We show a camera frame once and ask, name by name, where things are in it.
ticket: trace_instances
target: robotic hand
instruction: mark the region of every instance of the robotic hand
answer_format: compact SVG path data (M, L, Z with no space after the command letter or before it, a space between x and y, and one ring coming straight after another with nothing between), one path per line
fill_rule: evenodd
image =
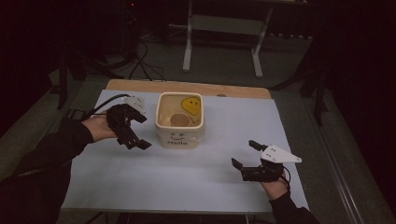
M115 95L95 109L91 110L89 113L85 114L84 112L81 120L90 118L104 105L121 97L125 104L113 105L106 112L108 127L116 134L118 137L117 141L120 143L120 145L125 145L128 147L128 149L133 147L146 149L150 147L151 143L146 142L143 139L139 139L131 129L131 120L134 119L140 123L143 123L147 119L143 115L146 113L145 100L143 98L130 96L128 94Z
M286 169L283 162L302 162L302 159L274 145L260 145L252 140L249 141L249 145L262 152L260 157L262 164L258 167L244 167L241 162L232 158L233 167L241 172L243 180L268 183L282 178L288 183L289 189L290 181L283 176L283 171Z
M128 149L139 147L146 149L151 143L139 139L131 129L131 120L140 123L146 121L146 117L128 104L113 105L107 110L108 127L117 135L120 145L125 145Z

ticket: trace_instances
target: metal stand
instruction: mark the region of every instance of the metal stand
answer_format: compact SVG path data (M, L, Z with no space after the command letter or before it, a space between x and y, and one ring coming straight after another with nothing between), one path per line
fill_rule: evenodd
M254 65L254 71L256 77L262 77L262 65L260 64L259 51L262 47L262 41L265 38L265 32L268 27L268 23L271 19L273 8L268 9L265 21L254 21L254 20L241 20L233 18L196 15L192 13L192 0L189 2L189 17L187 20L187 44L184 53L183 71L189 72L191 65L191 33L192 30L206 30L242 35L257 35L259 41L255 48L251 49L251 56Z

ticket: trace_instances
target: cable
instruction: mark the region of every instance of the cable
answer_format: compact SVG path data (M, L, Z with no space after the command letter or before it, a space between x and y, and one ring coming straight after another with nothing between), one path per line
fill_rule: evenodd
M153 79L150 77L148 71L146 70L146 68L145 68L145 66L144 66L144 65L146 65L146 66L148 66L148 68L150 68L153 72L155 72L155 73L161 78L161 81L166 81L166 78L165 78L164 75L163 75L163 68L161 68L160 66L152 66L152 65L150 65L150 64L148 64L148 63L146 63L146 62L144 61L144 58L147 56L147 54L148 54L148 52L149 52L148 46L147 46L145 43L141 42L141 41L139 41L139 44L141 44L141 45L143 45L143 46L145 47L145 53L143 54L142 57L139 57L139 56L136 54L137 64L136 64L136 65L134 66L134 68L132 69L132 71L131 71L131 73L130 73L130 75L129 75L128 78L129 78L129 79L132 78L132 74L133 74L134 71L136 70L137 66L140 65L140 67L142 68L143 73L145 74L145 76L146 76L150 81L152 81ZM162 70L162 72L160 73L160 72L156 71L154 68L159 68L159 69Z
M283 169L285 169L287 172L288 172L288 175L289 175L289 180L288 179L286 179L286 177L285 176L283 176L283 175L281 175L280 176L280 178L281 179L283 179L288 185L287 185L287 187L288 187L288 191L290 191L290 181L291 181L291 175L290 175L290 171L289 171L289 169L288 168L286 168L285 166L283 166Z
M88 112L85 116L83 116L81 118L81 120L85 120L90 118L92 115L94 115L100 108L102 108L104 105L107 105L108 103L110 103L111 101L124 97L124 96L130 96L128 94L119 94L119 95L115 95L113 97L111 97L110 99L106 100L104 103L102 103L101 105L99 105L98 107L92 109L90 112Z
M143 44L143 46L145 47L146 51L145 51L145 53L144 53L143 56L142 56L142 60L146 57L146 55L148 54L148 51L149 51L149 48L147 47L147 45ZM137 66L139 66L139 64L140 64L140 60L139 60L139 57L137 56L137 53L136 53L136 58L137 58L137 60L138 60L138 63L137 63L136 66L132 69L131 73L129 74L128 79L131 79L132 74L134 73L134 70L136 70Z

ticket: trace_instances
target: dark floor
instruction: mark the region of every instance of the dark floor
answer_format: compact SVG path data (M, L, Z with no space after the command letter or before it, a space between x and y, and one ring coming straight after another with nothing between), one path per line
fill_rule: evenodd
M225 47L216 43L209 45L203 39L196 39L192 47L191 70L184 73L184 33L183 28L175 29L174 35L166 43L159 41L155 35L142 37L142 42L148 47L144 62L147 63L145 67L149 77L161 79L151 70L153 68L161 74L163 70L162 76L168 81L273 86L293 75L310 44L310 39L267 37L260 52L264 77L257 79L249 48L240 45ZM141 56L145 52L144 44L138 44ZM109 57L110 61L119 59ZM134 66L135 63L115 73L125 78L131 75L133 79L148 79L141 67L130 74ZM90 72L84 82L70 77L69 97L62 110L56 109L57 95L45 94L0 139L0 178L3 179L12 171L21 155L33 148L43 134L56 129L68 108L93 108L108 80L108 77L94 72ZM323 224L396 223L333 101L332 93L328 90L325 92L327 111L321 114L323 126L319 127L312 116L314 97L302 98L299 94L301 85L301 82L297 82L280 91L271 91L271 94L276 101L290 147L304 158L297 168L311 212ZM97 212L62 211L58 223L84 223L95 214ZM115 223L118 216L118 213L109 214L110 223ZM271 216L258 218L273 221ZM99 217L94 223L105 223L105 219Z

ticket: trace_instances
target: table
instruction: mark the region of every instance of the table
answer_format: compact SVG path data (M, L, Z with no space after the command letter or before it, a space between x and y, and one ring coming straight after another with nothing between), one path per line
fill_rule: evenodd
M271 211L262 187L255 182L242 181L239 171L231 164L231 157L234 157L246 166L259 165L260 153L249 148L248 139L239 139L245 133L251 134L249 137L252 140L269 142L271 139L276 145L290 150L275 102L270 99L268 90L111 80L97 104L101 104L110 95L126 91L144 96L146 100L148 120L143 124L133 124L133 127L136 134L148 140L152 146L147 150L133 148L129 151L114 139L107 139L86 147L73 161L72 179L63 209L204 214L259 214ZM193 91L204 96L205 141L200 142L198 148L164 149L156 142L152 113L159 92L163 91ZM216 97L219 94L227 97ZM219 114L216 111L232 106L240 116L241 111L246 111L243 107L245 105L260 109L253 108L247 117L267 115L260 120L250 121L249 127L256 125L254 132L248 128L244 128L242 133L235 129L246 125L246 118L221 123L224 118L234 117L234 114ZM271 129L271 132L264 131L265 136L262 132L257 132L264 128ZM291 198L299 206L308 207L295 165L292 163L285 166L292 173Z

